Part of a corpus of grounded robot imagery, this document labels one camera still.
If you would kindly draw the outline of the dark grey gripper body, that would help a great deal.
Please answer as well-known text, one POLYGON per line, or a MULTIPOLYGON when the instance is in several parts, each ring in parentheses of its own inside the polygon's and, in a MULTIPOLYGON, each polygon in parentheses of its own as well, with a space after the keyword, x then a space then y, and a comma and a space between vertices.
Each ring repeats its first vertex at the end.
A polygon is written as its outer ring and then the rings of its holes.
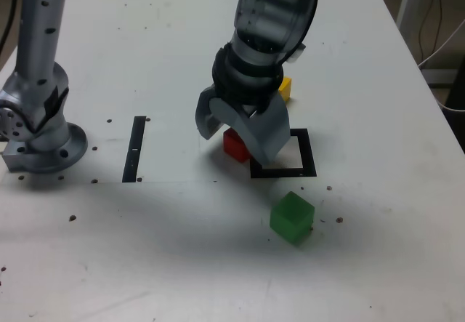
POLYGON ((269 97, 261 97, 257 102, 246 104, 238 97, 228 95, 227 103, 232 108, 230 114, 234 118, 251 118, 252 116, 260 116, 262 118, 273 118, 275 116, 275 101, 276 95, 269 97))

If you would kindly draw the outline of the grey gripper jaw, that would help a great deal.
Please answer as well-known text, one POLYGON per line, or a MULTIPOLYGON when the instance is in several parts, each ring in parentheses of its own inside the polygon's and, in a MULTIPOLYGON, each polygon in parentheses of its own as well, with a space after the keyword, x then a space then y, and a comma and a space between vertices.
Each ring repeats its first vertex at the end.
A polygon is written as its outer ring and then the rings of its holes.
POLYGON ((199 134, 205 140, 210 140, 224 125, 214 117, 209 107, 210 100, 216 97, 215 86, 211 85, 204 89, 198 98, 198 104, 195 110, 195 123, 199 134))
POLYGON ((276 92, 263 113, 252 116, 242 105, 232 106, 214 98, 209 107, 214 118, 235 130, 249 153, 261 165, 268 165, 290 139, 290 124, 286 103, 276 92))

